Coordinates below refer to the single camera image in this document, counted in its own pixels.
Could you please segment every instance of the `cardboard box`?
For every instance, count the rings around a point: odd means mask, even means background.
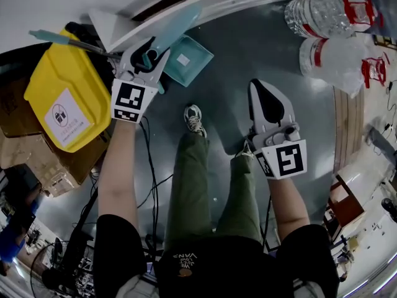
[[[0,85],[0,128],[6,137],[36,135],[43,132],[30,104],[24,99],[29,78]]]
[[[57,149],[42,135],[40,140],[36,141],[26,165],[45,190],[54,197],[60,196],[83,183],[105,152],[109,140],[109,135],[104,133],[77,152],[67,153]]]
[[[58,149],[44,133],[24,92],[29,78],[0,82],[0,166],[26,163],[54,197],[83,183],[109,145],[103,132],[75,153]]]
[[[41,135],[7,138],[0,130],[0,167],[7,169],[26,163]]]

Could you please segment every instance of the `teal tray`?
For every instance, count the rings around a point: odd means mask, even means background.
[[[187,35],[182,35],[171,45],[170,50],[164,72],[185,87],[213,58],[211,52]]]

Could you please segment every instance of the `gray floor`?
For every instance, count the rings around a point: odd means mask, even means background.
[[[211,141],[208,156],[208,187],[214,226],[226,203],[232,156],[241,148],[243,137],[252,122],[248,110],[248,84],[259,78],[277,86],[294,106],[306,139],[308,172],[294,178],[308,208],[312,222],[321,223],[331,186],[335,149],[335,112],[332,87],[322,81],[302,77],[298,65],[303,39],[294,35],[283,19],[285,3],[270,4],[234,13],[196,27],[188,34],[214,55],[210,64],[188,87],[167,78],[165,95],[157,95],[146,112],[151,129],[151,154],[160,181],[173,172],[176,148],[186,131],[182,118],[187,103],[197,104],[203,112],[203,124]],[[266,178],[259,165],[255,169],[256,194],[265,222],[269,197]],[[141,130],[136,144],[137,201],[140,203],[151,188],[151,173]],[[91,184],[57,199],[46,200],[38,218],[61,238],[68,239],[71,224],[89,198]],[[171,180],[159,187],[159,227],[164,233]],[[152,227],[151,198],[139,209],[140,232]],[[94,222],[97,209],[87,221]],[[275,246],[274,219],[268,232],[270,246]]]

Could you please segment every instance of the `yellow container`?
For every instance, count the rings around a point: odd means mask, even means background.
[[[61,32],[78,40],[66,30]],[[111,120],[111,97],[86,52],[53,44],[38,63],[24,94],[53,143],[75,152]]]

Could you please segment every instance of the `handle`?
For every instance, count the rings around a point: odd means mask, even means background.
[[[37,31],[29,31],[29,34],[43,41],[48,41],[63,45],[69,44],[68,37],[65,37],[64,35],[60,35],[54,32],[50,32],[46,30],[37,30]]]
[[[200,6],[192,4],[178,12],[151,44],[151,50],[156,51],[157,57],[190,28],[201,14],[201,10]]]

